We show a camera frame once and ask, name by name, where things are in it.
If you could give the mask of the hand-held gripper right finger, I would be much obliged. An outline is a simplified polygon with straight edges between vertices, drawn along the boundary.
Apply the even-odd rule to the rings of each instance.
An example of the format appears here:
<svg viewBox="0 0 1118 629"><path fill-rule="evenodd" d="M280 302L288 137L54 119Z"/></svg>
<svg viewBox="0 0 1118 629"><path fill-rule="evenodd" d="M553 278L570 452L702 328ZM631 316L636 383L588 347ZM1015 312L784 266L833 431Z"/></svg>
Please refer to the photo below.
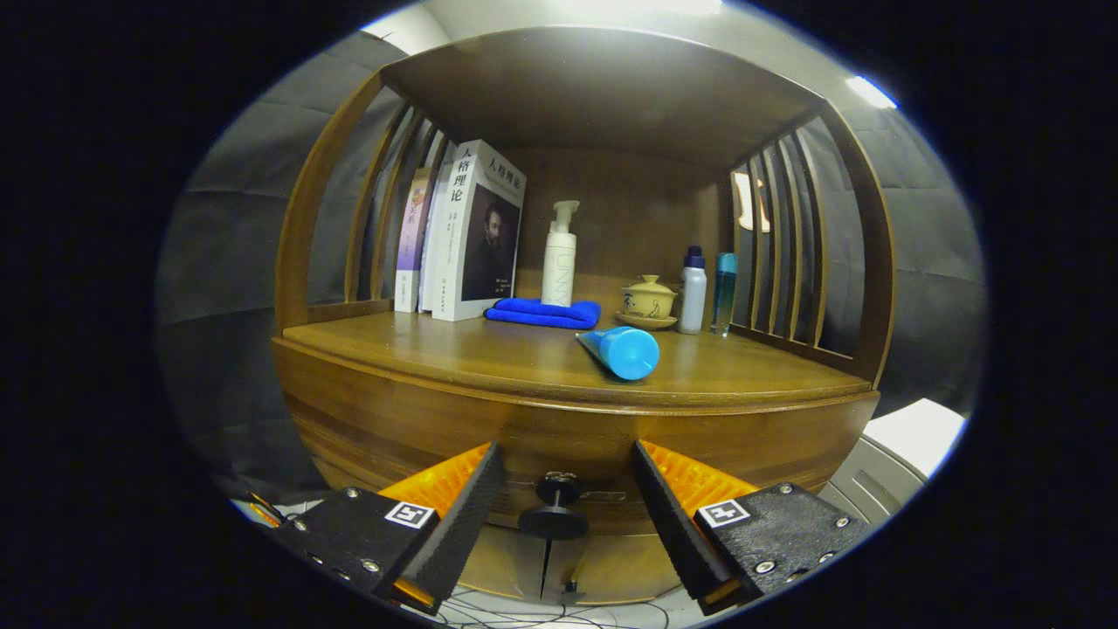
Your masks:
<svg viewBox="0 0 1118 629"><path fill-rule="evenodd" d="M871 528L795 483L758 487L647 439L632 445L632 475L676 576L707 616L790 588Z"/></svg>

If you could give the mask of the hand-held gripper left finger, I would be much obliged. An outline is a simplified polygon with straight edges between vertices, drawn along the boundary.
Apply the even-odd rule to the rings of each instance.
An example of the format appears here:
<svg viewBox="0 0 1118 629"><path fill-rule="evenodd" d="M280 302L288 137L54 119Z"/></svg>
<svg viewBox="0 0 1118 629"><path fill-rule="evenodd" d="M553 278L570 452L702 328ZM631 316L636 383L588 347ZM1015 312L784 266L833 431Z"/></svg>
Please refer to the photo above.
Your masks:
<svg viewBox="0 0 1118 629"><path fill-rule="evenodd" d="M344 487L264 533L343 588L434 614L458 585L503 479L490 441L381 490Z"/></svg>

